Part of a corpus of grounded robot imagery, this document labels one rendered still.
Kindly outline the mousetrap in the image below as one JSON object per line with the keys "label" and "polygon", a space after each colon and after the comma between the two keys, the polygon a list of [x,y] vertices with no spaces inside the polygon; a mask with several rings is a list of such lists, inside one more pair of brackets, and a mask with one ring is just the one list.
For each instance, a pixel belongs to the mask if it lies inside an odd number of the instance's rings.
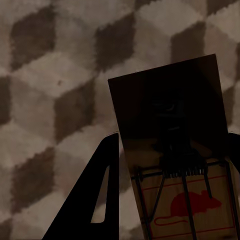
{"label": "mousetrap", "polygon": [[108,79],[145,240],[240,240],[216,54]]}

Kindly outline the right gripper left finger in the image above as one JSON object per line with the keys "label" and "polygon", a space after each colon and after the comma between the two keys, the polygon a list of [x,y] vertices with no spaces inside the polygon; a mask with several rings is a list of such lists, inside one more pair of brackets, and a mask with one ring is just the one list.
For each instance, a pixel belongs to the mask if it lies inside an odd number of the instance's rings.
{"label": "right gripper left finger", "polygon": [[[108,166],[105,220],[91,223]],[[101,141],[42,240],[119,240],[119,133]]]}

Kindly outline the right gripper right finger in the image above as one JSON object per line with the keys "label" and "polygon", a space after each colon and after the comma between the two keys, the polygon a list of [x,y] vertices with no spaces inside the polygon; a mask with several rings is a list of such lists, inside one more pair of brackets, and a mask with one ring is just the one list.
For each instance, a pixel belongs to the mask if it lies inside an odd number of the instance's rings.
{"label": "right gripper right finger", "polygon": [[240,135],[228,133],[230,143],[229,159],[240,173]]}

